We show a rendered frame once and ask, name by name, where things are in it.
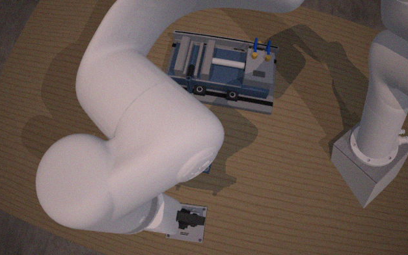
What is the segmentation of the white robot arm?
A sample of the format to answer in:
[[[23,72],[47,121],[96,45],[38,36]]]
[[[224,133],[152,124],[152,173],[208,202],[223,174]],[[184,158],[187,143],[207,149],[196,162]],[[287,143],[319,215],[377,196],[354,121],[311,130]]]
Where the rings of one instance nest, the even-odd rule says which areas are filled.
[[[146,58],[179,18],[208,8],[286,13],[304,0],[116,0],[79,65],[75,90],[109,139],[76,133],[55,142],[36,172],[36,193],[55,222],[73,229],[134,234],[147,227],[157,196],[198,176],[224,141],[220,120]],[[369,84],[350,138],[354,156],[380,167],[408,144],[408,0],[381,0],[387,28],[373,39]]]

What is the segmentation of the grey flat bar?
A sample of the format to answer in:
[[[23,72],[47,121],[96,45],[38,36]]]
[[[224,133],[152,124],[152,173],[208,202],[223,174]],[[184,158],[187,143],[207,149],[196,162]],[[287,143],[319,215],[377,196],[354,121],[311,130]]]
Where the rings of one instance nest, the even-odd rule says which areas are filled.
[[[197,76],[198,76],[198,71],[199,71],[199,67],[200,67],[200,62],[201,62],[201,58],[202,58],[203,49],[204,49],[204,43],[201,42],[200,43],[200,49],[199,49],[199,52],[198,52],[198,57],[197,57],[197,63],[196,63],[196,66],[195,66],[195,71],[194,71],[194,79],[197,79]]]

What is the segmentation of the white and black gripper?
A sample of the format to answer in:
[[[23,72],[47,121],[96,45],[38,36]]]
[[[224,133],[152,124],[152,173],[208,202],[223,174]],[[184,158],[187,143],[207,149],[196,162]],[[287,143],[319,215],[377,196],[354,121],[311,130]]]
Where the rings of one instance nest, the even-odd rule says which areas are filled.
[[[196,213],[190,214],[190,212],[182,208],[181,203],[173,197],[161,193],[157,196],[156,214],[143,230],[174,235],[178,229],[184,230],[189,225],[191,227],[204,226],[205,217],[198,216]]]

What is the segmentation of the grey long narrow bar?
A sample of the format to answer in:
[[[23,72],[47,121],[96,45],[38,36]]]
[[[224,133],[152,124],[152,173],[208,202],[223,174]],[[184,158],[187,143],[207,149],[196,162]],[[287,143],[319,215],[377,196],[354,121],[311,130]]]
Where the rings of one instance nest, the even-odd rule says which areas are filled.
[[[193,46],[194,46],[194,42],[191,41],[190,45],[189,45],[189,50],[188,50],[188,53],[187,53],[187,58],[186,58],[186,61],[185,61],[184,71],[183,71],[183,76],[184,77],[187,76],[187,71],[188,71],[188,68],[189,68],[190,60],[191,60],[191,54],[192,54],[192,51],[193,51]]]

